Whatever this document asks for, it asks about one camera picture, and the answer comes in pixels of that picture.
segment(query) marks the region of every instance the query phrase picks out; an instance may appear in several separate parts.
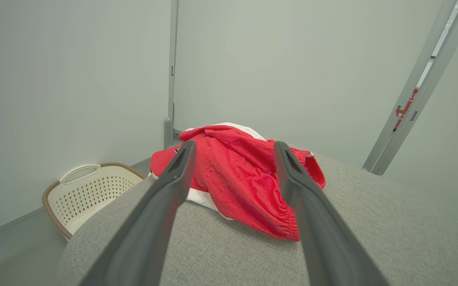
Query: white wall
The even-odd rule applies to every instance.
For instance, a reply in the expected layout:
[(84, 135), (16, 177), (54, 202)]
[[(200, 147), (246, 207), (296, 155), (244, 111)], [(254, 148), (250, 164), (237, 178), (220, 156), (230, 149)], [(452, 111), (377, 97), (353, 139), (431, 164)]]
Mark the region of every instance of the white wall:
[(458, 209), (458, 47), (384, 176)]
[(175, 128), (235, 122), (362, 167), (441, 4), (181, 2)]
[(0, 226), (86, 163), (163, 146), (167, 0), (0, 0)]

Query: crumpled red cloth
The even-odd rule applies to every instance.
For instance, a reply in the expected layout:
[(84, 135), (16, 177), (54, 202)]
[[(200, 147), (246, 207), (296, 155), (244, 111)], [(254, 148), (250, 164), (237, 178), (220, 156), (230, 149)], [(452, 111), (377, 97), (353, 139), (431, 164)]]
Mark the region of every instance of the crumpled red cloth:
[[(197, 143), (191, 188), (209, 192), (222, 215), (271, 237), (300, 241), (294, 211), (280, 193), (273, 158), (275, 141), (255, 139), (225, 125), (185, 131), (180, 139)], [(151, 172), (160, 177), (177, 150), (178, 147), (173, 147), (153, 154)], [(313, 154), (291, 150), (323, 188), (326, 180)]]

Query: gray couch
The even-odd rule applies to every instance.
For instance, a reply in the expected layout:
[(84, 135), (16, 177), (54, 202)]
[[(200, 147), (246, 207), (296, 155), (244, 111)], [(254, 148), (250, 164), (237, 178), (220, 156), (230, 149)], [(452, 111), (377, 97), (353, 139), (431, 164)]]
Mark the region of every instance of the gray couch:
[[(435, 199), (365, 170), (316, 156), (329, 200), (392, 285), (458, 285), (458, 219)], [(132, 208), (149, 177), (87, 221), (60, 261), (77, 285)], [(176, 214), (161, 285), (307, 285), (301, 243), (268, 237), (187, 201)]]

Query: gray fabric surface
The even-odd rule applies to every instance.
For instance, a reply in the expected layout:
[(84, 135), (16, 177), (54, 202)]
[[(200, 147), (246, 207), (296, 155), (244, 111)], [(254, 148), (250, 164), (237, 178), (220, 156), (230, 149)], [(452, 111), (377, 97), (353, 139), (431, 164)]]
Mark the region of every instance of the gray fabric surface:
[[(392, 285), (458, 285), (458, 219), (417, 190), (317, 155), (325, 194)], [(73, 236), (58, 275), (76, 285), (153, 183), (147, 178)], [(300, 243), (270, 238), (184, 203), (176, 215), (161, 285), (306, 285)]]

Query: metal frame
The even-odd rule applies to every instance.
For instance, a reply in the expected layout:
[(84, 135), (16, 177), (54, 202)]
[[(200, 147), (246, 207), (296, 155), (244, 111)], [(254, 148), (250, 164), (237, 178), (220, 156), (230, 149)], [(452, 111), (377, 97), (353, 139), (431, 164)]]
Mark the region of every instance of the metal frame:
[(409, 112), (406, 113), (402, 122), (400, 123), (400, 128), (395, 132), (392, 140), (383, 150), (382, 155), (376, 161), (374, 168), (371, 172), (377, 175), (382, 175), (385, 173), (386, 169), (390, 165), (393, 157), (398, 152), (398, 149), (406, 139), (407, 135), (411, 128), (413, 128), (414, 123), (420, 117), (420, 114), (427, 104), (432, 92), (436, 88), (441, 76), (443, 75), (448, 63), (450, 62), (455, 50), (458, 46), (458, 14), (455, 18), (452, 27), (448, 31), (448, 34), (444, 40), (444, 43), (441, 46), (441, 49), (434, 60), (434, 63), (431, 66), (431, 69), (427, 73), (425, 80), (423, 81), (422, 87), (418, 90), (415, 100), (412, 102), (409, 107)]
[(169, 47), (169, 105), (164, 121), (164, 149), (173, 146), (174, 123), (174, 73), (176, 70), (176, 39), (178, 38), (178, 2), (171, 0), (171, 45)]
[(431, 32), (429, 33), (427, 40), (425, 40), (423, 49), (421, 50), (420, 55), (418, 55), (418, 59), (416, 60), (413, 70), (409, 75), (409, 78), (406, 81), (402, 92), (400, 93), (397, 103), (393, 106), (383, 131), (381, 131), (376, 143), (374, 144), (374, 147), (372, 148), (371, 153), (369, 154), (369, 157), (367, 157), (367, 160), (363, 165), (363, 168), (367, 171), (371, 172), (377, 161), (385, 156), (383, 150), (387, 147), (387, 143), (390, 137), (393, 135), (393, 127), (396, 125), (398, 120), (398, 118), (395, 116), (397, 106), (405, 106), (406, 102), (409, 100), (409, 97), (413, 93), (418, 80), (420, 80), (420, 77), (425, 70), (427, 63), (431, 59), (432, 53), (438, 43), (439, 38), (441, 37), (441, 34), (443, 33), (445, 25), (448, 22), (450, 14), (453, 11), (453, 7), (455, 7), (456, 3), (457, 0), (444, 0), (443, 5), (439, 10), (439, 14), (434, 21)]

